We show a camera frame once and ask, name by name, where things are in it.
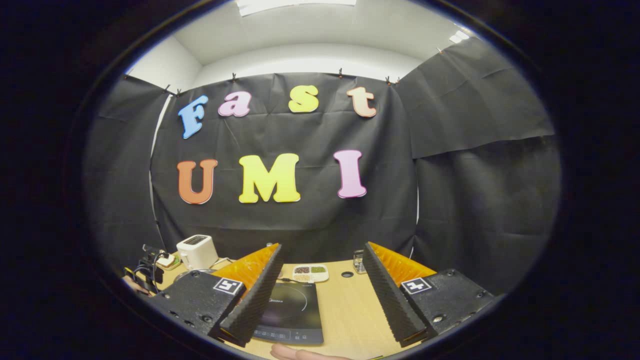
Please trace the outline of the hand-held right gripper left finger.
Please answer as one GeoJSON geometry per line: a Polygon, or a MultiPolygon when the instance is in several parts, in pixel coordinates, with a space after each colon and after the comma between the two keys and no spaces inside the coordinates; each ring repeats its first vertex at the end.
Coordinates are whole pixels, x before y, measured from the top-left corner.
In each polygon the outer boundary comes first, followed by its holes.
{"type": "Polygon", "coordinates": [[[282,246],[274,243],[212,273],[188,271],[150,304],[185,330],[244,347],[265,313],[282,265],[282,246]]]}

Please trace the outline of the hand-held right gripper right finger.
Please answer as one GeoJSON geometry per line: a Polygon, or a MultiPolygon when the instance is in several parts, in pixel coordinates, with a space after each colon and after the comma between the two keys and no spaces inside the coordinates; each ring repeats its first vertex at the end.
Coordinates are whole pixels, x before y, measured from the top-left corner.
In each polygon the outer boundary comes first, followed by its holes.
{"type": "Polygon", "coordinates": [[[496,299],[457,269],[437,272],[373,242],[365,244],[363,266],[402,347],[461,326],[496,299]]]}

